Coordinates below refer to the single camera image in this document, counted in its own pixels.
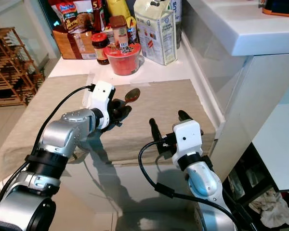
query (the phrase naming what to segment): white cabinet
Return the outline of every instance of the white cabinet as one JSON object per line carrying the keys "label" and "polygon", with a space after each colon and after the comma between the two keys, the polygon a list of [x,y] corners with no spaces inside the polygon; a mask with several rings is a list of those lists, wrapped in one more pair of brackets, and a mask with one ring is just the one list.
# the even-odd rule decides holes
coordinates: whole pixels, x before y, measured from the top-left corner
{"label": "white cabinet", "polygon": [[211,153],[224,180],[289,86],[289,18],[252,1],[183,0],[183,30],[224,118]]}

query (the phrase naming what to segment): cardboard box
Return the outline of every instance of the cardboard box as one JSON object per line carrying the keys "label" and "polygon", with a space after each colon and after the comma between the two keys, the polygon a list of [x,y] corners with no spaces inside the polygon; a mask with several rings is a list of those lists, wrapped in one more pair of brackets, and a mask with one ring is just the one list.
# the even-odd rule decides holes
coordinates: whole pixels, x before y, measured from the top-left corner
{"label": "cardboard box", "polygon": [[64,59],[96,59],[91,31],[69,34],[63,26],[56,26],[53,35]]}

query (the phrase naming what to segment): red container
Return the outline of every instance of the red container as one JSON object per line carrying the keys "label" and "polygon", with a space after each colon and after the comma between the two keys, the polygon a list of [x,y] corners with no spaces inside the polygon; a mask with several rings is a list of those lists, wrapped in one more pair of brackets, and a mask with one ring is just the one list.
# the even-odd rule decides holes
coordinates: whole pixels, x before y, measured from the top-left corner
{"label": "red container", "polygon": [[118,49],[113,46],[104,48],[104,53],[107,56],[114,73],[120,76],[131,75],[138,70],[139,52],[139,43],[131,44],[125,49]]}

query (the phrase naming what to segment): white countertop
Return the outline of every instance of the white countertop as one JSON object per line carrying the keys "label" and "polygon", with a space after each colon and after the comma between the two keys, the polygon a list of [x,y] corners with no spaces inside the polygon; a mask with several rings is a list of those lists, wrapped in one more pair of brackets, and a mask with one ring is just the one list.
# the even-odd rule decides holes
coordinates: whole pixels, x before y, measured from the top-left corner
{"label": "white countertop", "polygon": [[100,65],[96,60],[68,60],[61,57],[48,77],[81,74],[89,74],[89,77],[94,77],[94,81],[100,79],[113,85],[137,85],[148,82],[190,79],[195,75],[181,47],[178,50],[177,61],[163,66],[145,58],[139,70],[129,76],[118,76],[110,65]]}
{"label": "white countertop", "polygon": [[257,0],[187,0],[233,56],[289,53],[289,17],[267,15]]}

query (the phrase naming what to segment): bottle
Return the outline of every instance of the bottle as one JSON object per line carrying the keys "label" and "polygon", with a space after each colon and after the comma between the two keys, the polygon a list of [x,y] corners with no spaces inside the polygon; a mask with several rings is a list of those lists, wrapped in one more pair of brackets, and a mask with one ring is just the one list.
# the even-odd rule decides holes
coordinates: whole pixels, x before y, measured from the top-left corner
{"label": "bottle", "polygon": [[91,36],[92,45],[94,46],[97,62],[100,65],[107,65],[109,61],[103,52],[103,49],[108,44],[107,34],[96,33]]}
{"label": "bottle", "polygon": [[175,29],[177,39],[177,49],[180,47],[181,42],[181,16],[182,16],[182,0],[171,0],[170,9],[175,11]]}
{"label": "bottle", "polygon": [[111,28],[114,31],[114,38],[116,46],[119,48],[125,48],[129,45],[129,39],[127,36],[127,23],[124,16],[112,16],[109,19]]}

